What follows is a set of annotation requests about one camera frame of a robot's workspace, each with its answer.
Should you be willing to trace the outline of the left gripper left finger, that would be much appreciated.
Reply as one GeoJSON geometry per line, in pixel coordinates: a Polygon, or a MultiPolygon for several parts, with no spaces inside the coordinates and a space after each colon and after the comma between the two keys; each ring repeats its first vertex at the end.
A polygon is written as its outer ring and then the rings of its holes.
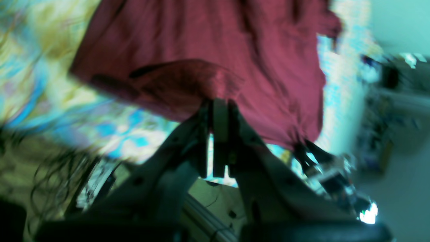
{"type": "Polygon", "coordinates": [[[206,176],[210,112],[204,101],[110,195],[88,210],[47,222],[37,242],[186,242],[179,218],[191,185],[206,176]]]}

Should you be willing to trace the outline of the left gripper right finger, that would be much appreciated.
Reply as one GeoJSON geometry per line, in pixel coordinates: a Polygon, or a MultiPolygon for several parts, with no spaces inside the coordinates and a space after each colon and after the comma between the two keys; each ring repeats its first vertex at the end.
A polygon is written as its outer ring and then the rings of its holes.
{"type": "Polygon", "coordinates": [[[265,145],[233,101],[212,101],[213,176],[228,170],[248,220],[241,242],[391,242],[384,224],[366,224],[317,195],[265,145]]]}

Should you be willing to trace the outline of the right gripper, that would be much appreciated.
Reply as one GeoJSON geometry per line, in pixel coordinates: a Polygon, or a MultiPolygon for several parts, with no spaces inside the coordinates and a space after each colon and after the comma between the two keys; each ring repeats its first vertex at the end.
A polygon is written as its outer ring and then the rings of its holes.
{"type": "Polygon", "coordinates": [[[295,147],[299,162],[309,185],[318,184],[316,192],[350,212],[366,224],[375,224],[378,216],[376,202],[369,195],[357,190],[351,175],[356,170],[356,160],[349,154],[335,155],[305,141],[295,147]]]}

